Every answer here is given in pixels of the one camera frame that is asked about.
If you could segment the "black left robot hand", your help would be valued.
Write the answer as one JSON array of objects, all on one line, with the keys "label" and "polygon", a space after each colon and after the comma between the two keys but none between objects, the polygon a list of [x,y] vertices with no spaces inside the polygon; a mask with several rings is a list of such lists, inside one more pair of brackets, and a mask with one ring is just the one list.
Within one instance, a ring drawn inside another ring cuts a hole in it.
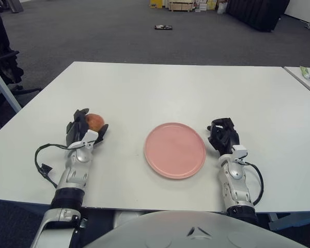
[{"label": "black left robot hand", "polygon": [[95,144],[103,141],[103,137],[109,127],[104,123],[104,119],[97,114],[89,113],[89,109],[76,110],[74,121],[69,122],[66,128],[66,144],[70,146],[72,143],[79,142],[85,136],[88,130],[97,132],[97,139],[92,139]]}]

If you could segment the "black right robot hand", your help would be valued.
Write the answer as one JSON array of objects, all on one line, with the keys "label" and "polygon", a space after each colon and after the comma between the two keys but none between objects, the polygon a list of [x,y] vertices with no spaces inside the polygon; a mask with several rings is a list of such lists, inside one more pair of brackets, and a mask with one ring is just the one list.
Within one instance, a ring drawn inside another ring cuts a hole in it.
[{"label": "black right robot hand", "polygon": [[234,129],[234,124],[230,118],[215,119],[207,127],[210,132],[209,143],[219,152],[219,154],[232,154],[233,145],[239,145],[239,135]]}]

